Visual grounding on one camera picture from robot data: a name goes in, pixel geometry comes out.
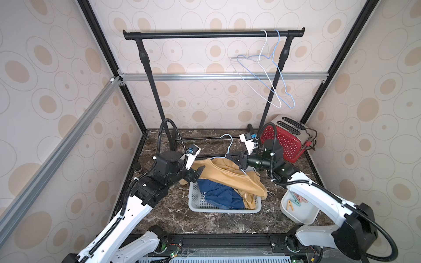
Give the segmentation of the mustard yellow t-shirt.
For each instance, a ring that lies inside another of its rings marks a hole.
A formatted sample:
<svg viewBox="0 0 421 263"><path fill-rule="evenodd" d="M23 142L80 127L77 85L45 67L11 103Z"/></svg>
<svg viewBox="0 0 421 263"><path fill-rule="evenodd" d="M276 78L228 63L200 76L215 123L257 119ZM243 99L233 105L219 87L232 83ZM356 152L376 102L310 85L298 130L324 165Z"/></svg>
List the mustard yellow t-shirt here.
<svg viewBox="0 0 421 263"><path fill-rule="evenodd" d="M255 171L245 171L244 175L239 167L227 158L205 159L195 161L191 166L195 170L205 166L199 179L207 179L225 186L232 187L242 198L245 209L255 209L254 196L265 200L268 191Z"/></svg>

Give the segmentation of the navy blue t-shirt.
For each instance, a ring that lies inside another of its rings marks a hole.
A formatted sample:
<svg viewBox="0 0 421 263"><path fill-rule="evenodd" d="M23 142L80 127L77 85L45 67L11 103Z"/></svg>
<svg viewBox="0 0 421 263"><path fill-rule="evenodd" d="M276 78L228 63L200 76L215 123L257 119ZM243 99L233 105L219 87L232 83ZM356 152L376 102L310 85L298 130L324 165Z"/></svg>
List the navy blue t-shirt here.
<svg viewBox="0 0 421 263"><path fill-rule="evenodd" d="M207 179L197 181L206 202L219 209L245 209L243 198L229 186Z"/></svg>

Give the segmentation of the yellow plastic clothespin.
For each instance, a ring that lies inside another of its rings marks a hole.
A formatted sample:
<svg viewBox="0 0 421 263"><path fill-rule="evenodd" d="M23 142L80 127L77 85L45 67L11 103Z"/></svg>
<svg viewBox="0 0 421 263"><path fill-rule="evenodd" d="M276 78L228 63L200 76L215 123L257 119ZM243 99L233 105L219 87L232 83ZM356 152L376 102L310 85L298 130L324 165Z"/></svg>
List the yellow plastic clothespin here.
<svg viewBox="0 0 421 263"><path fill-rule="evenodd" d="M291 199L287 201L287 210L294 211L294 206Z"/></svg>

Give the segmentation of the teal plastic clothespin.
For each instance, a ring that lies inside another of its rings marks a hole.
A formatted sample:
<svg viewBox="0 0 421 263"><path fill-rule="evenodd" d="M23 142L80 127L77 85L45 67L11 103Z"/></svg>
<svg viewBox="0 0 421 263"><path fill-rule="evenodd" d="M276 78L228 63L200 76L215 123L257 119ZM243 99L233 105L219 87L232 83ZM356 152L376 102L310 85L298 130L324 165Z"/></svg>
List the teal plastic clothespin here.
<svg viewBox="0 0 421 263"><path fill-rule="evenodd" d="M295 194L291 194L291 198L289 200L291 201L291 203L295 204L296 206L298 207L301 206L301 203Z"/></svg>

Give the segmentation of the pink plastic clothespin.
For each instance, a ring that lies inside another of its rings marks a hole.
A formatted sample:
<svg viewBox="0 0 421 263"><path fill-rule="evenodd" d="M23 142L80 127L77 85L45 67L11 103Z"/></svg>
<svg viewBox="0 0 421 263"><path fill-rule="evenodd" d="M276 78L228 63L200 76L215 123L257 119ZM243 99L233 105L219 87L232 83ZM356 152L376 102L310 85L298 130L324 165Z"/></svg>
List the pink plastic clothespin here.
<svg viewBox="0 0 421 263"><path fill-rule="evenodd" d="M296 203L298 203L298 204L308 203L308 201L305 198L303 198L302 196L300 196L296 193L293 193L293 195L294 195L294 200L296 201Z"/></svg>

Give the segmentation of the white wire hanger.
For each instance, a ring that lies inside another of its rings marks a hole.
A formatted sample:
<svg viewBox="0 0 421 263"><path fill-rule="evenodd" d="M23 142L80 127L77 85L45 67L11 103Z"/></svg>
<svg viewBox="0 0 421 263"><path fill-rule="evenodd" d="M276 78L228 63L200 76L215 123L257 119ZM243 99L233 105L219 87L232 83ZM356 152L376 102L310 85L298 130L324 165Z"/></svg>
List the white wire hanger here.
<svg viewBox="0 0 421 263"><path fill-rule="evenodd" d="M260 50L262 49L262 46L264 44L264 40L265 37L262 40L258 40L256 44L252 44L252 47L250 48L248 55L245 56L250 56L250 55L258 55ZM263 55L268 56L273 49L270 49L270 47L267 45L266 47L263 48ZM266 100L265 97L263 97L263 95L261 95L260 92L258 92L254 86L252 86L249 81L246 80L245 74L248 73L246 72L246 70L236 62L235 58L240 55L237 54L235 57L228 57L230 59L230 64L231 67L234 71L234 73L236 73L245 83L247 86L249 86L252 91L254 91L256 94L258 94L262 99ZM270 62L270 60L266 60L266 59L262 59L262 62ZM255 73L258 77L260 77L262 79L263 82L265 82L267 85L271 86L271 84L273 83L273 80L270 79L269 81L266 79L266 77L264 76L263 70L258 66L258 64L256 62L253 61L247 61L247 60L242 60L242 63L248 67L253 73Z"/></svg>

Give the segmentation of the light blue plastic hanger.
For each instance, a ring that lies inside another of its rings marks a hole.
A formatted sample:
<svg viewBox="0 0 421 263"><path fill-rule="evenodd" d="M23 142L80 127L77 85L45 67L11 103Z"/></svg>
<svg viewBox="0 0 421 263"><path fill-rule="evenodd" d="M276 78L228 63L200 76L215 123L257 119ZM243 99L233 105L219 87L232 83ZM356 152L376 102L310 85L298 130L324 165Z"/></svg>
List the light blue plastic hanger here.
<svg viewBox="0 0 421 263"><path fill-rule="evenodd" d="M287 101L285 101L282 97L280 97L277 93L277 91L275 90L275 85L272 83L271 86L267 85L265 82L262 81L262 79L260 77L258 77L255 73L253 73L248 67L246 67L243 63L242 60L247 60L247 61L253 61L256 62L258 64L258 66L263 70L264 76L266 77L266 79L269 81L270 77L268 72L266 71L266 69L264 69L261 61L262 59L266 59L266 60L270 60L270 62L276 66L276 73L280 74L280 78L282 80L283 84L286 84L284 76L282 74L282 71L280 69L280 67L278 66L278 64L275 62L274 57L275 57L275 53L276 53L276 49L280 43L281 40L281 36L280 36L280 31L279 30L275 30L276 32L276 36L277 36L277 42L272 50L272 52L266 56L263 55L263 48L267 46L268 43L268 38L269 38L269 34L265 29L262 29L261 32L264 33L265 36L265 40L264 40L264 44L262 46L262 49L260 50L258 55L250 55L250 56L245 56L245 55L238 55L235 60L238 64L240 64L245 70L246 72L250 73L256 80L258 80L259 82L261 82L262 84L264 84L264 86L269 90L270 95L274 95L274 97L277 98L278 100L278 105L270 102L268 99L266 99L265 101L267 103L269 103L270 105L275 106L278 109L281 109L283 105L286 105L289 109L294 109L296 107L296 102L295 99L293 97L292 94L290 94L287 90L287 87L284 88L286 95L288 95L291 99L292 99L292 106L289 105L289 103Z"/></svg>

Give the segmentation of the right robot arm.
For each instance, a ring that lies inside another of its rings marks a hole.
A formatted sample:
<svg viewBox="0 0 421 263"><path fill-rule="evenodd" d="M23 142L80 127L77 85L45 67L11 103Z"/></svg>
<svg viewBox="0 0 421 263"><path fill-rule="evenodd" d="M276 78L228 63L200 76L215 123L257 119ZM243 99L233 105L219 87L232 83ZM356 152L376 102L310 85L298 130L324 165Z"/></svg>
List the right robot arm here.
<svg viewBox="0 0 421 263"><path fill-rule="evenodd" d="M254 143L251 151L227 153L227 159L241 169L249 167L266 170L271 181L306 199L325 213L333 222L333 230L321 233L300 227L295 233L302 245L331 245L347 257L360 260L378 238L375 216L370 206L343 199L309 179L284 160L284 149L276 139Z"/></svg>

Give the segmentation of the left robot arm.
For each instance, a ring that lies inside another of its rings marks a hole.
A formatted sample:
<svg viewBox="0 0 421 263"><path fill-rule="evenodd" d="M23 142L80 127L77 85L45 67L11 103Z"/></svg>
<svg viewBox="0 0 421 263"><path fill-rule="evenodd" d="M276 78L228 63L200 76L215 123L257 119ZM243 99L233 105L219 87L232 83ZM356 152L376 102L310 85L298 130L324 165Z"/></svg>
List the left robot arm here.
<svg viewBox="0 0 421 263"><path fill-rule="evenodd" d="M191 145L184 153L165 151L154 157L149 171L136 179L123 198L121 210L105 229L78 254L68 254L65 263L134 263L143 256L164 249L167 234L154 227L127 245L123 242L134 228L168 195L180 180L195 183L204 167L192 165L201 148Z"/></svg>

